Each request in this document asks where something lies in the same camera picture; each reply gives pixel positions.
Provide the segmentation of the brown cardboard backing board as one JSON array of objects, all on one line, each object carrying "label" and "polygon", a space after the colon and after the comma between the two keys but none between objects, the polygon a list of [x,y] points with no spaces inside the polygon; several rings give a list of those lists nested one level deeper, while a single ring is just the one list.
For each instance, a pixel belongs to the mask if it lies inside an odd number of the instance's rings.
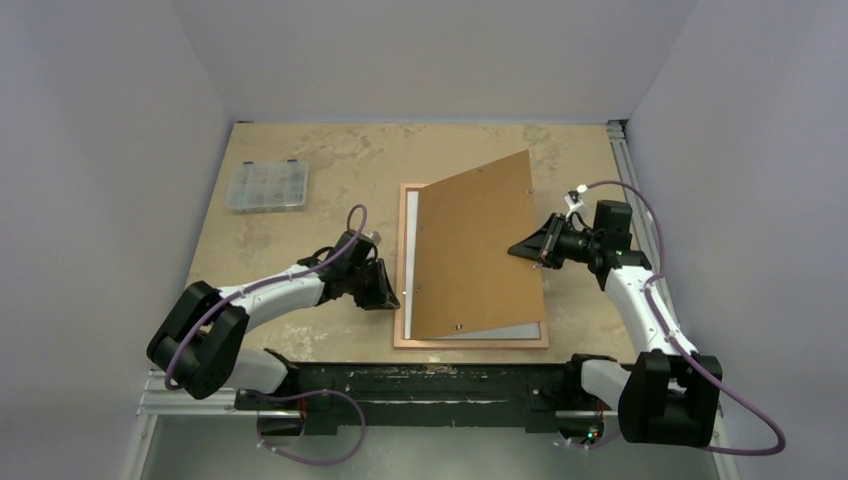
[{"label": "brown cardboard backing board", "polygon": [[426,185],[415,225],[413,339],[546,319],[540,272],[507,254],[537,227],[528,151]]}]

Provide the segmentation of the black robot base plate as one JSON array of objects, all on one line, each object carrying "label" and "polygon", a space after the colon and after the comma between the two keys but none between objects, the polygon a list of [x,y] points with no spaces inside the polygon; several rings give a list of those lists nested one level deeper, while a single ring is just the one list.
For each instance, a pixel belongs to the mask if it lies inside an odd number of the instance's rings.
[{"label": "black robot base plate", "polygon": [[584,436],[614,406],[576,387],[575,368],[542,364],[301,363],[271,402],[240,388],[235,407],[289,418],[306,435],[341,426],[520,428]]}]

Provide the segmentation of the sunset photo print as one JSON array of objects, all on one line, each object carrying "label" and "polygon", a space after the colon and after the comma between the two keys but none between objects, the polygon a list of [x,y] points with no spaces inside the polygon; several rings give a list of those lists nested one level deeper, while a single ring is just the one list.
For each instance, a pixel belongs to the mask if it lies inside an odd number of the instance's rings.
[{"label": "sunset photo print", "polygon": [[[416,238],[415,238],[415,236],[416,236],[416,225],[415,225],[415,223],[417,221],[418,192],[417,192],[417,195],[415,197],[410,196],[410,201],[412,202],[412,204],[409,206],[409,213],[408,213],[407,221],[408,221],[408,242],[409,242],[408,247],[410,248],[410,253],[411,253],[411,260],[409,260],[409,267],[412,267],[412,270],[407,271],[407,280],[409,281],[409,283],[407,284],[407,290],[408,290],[409,293],[412,294],[412,305],[411,305],[411,318],[408,320],[407,327],[411,329],[410,338],[412,338],[413,292],[410,289],[410,287],[412,286],[413,277],[414,277],[414,264],[415,264],[414,251],[415,251],[415,247],[416,247]],[[507,333],[507,337],[508,338],[527,338],[527,337],[537,338],[538,332],[536,331],[536,323],[537,322],[527,323],[527,324],[530,324],[530,332],[529,333],[526,333],[526,332]],[[485,331],[476,331],[476,332],[493,333],[493,330],[494,329],[485,330]]]}]

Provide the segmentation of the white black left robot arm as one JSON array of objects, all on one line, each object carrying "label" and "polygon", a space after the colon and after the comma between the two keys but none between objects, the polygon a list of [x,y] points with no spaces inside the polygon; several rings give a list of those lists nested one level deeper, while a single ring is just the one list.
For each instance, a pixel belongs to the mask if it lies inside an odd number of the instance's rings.
[{"label": "white black left robot arm", "polygon": [[185,288],[146,348],[166,374],[169,390],[204,399],[222,388],[259,391],[272,408],[297,399],[294,365],[273,351],[243,346],[245,335],[288,313],[344,295],[366,311],[396,310],[400,302],[375,240],[347,230],[337,243],[253,283],[216,288],[197,281]]}]

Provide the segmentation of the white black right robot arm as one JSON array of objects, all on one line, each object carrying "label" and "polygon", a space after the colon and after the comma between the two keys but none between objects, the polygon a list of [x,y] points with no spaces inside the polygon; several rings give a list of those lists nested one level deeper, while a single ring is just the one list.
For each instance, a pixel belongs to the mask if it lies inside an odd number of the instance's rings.
[{"label": "white black right robot arm", "polygon": [[601,200],[591,227],[580,205],[552,214],[533,234],[507,250],[538,266],[586,265],[623,320],[638,356],[630,367],[605,356],[575,354],[547,394],[584,407],[599,399],[616,409],[618,428],[632,443],[706,447],[711,442],[723,375],[714,356],[702,355],[675,323],[657,315],[666,307],[649,300],[654,271],[632,246],[633,215],[626,202]]}]

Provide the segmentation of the pink wooden picture frame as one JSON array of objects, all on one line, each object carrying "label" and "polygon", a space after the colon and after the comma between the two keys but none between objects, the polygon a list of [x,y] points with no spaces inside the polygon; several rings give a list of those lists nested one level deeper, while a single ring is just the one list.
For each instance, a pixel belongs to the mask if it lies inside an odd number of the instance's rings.
[{"label": "pink wooden picture frame", "polygon": [[530,332],[530,324],[500,327],[493,333],[472,332],[469,334],[452,335],[430,340],[415,340],[410,338],[411,329],[407,327],[411,318],[412,294],[407,290],[407,271],[411,260],[408,247],[408,213],[412,204],[410,196],[426,187],[420,183],[402,183],[399,190],[399,220],[397,260],[395,267],[395,289],[400,300],[400,307],[395,311],[393,320],[392,345],[399,350],[542,350],[550,346],[549,327],[546,319],[536,323],[537,338],[508,338],[507,333]]}]

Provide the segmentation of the clear plastic organizer box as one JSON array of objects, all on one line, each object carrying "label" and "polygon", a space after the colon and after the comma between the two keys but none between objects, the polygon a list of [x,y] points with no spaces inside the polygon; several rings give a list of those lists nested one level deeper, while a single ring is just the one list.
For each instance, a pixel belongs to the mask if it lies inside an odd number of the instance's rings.
[{"label": "clear plastic organizer box", "polygon": [[302,209],[309,172],[309,163],[298,159],[237,164],[230,170],[225,206],[237,214]]}]

